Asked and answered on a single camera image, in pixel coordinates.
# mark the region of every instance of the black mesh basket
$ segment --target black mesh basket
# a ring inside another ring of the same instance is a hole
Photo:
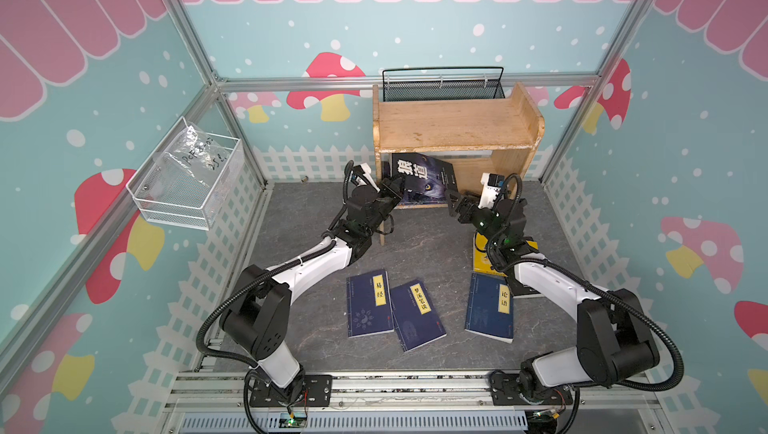
[[[407,67],[382,71],[382,101],[503,99],[504,67]]]

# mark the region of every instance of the wooden bookshelf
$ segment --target wooden bookshelf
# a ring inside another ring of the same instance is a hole
[[[381,154],[493,151],[490,157],[447,159],[460,193],[480,194],[484,172],[525,175],[544,136],[544,118],[521,83],[507,99],[381,102],[373,87],[376,175]]]

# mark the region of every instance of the white mesh basket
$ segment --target white mesh basket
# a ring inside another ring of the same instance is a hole
[[[174,139],[189,124],[181,117],[160,143]],[[235,137],[207,133],[230,152],[213,186],[192,177],[161,170],[150,155],[130,178],[126,188],[148,222],[208,230],[236,182],[245,161],[243,143]]]

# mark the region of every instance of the black mounting plate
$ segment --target black mounting plate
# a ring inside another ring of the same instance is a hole
[[[488,380],[491,384],[491,398],[494,406],[536,406],[538,404],[529,402],[522,396],[518,388],[518,374],[494,372]],[[570,390],[560,389],[558,391],[563,395],[566,406],[574,403]],[[549,398],[549,401],[542,401],[542,405],[559,406],[562,402],[554,389],[545,392],[544,398]]]
[[[304,376],[304,386],[309,390],[306,395],[307,407],[328,407],[331,401],[333,376]],[[261,380],[256,380],[254,390],[250,394],[251,407],[282,407],[278,402],[280,397],[272,386],[266,386]],[[304,401],[297,402],[294,409],[300,410]]]

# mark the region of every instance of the book cover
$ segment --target book cover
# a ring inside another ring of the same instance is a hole
[[[403,352],[446,336],[435,304],[418,279],[392,288],[392,314]]]
[[[346,278],[346,318],[349,337],[391,333],[392,300],[384,269]]]
[[[406,176],[405,195],[400,204],[445,204],[447,191],[458,191],[453,165],[422,153],[393,153],[391,174]]]
[[[500,275],[472,273],[464,330],[512,343],[512,293]]]
[[[485,244],[488,242],[488,240],[484,236],[481,236],[480,234],[478,234],[473,240],[473,242],[480,249],[485,249]],[[534,248],[538,249],[538,245],[536,244],[536,242],[532,240],[529,240],[528,242]],[[482,253],[477,249],[475,249],[475,245],[472,246],[472,270],[480,274],[501,275],[503,277],[506,277],[507,276],[506,274],[498,273],[491,267],[491,261],[488,260],[488,256],[485,255],[485,253]],[[521,283],[517,279],[510,279],[509,289],[512,292],[513,297],[518,297],[518,298],[544,297],[542,293],[538,292],[533,287],[529,287]]]

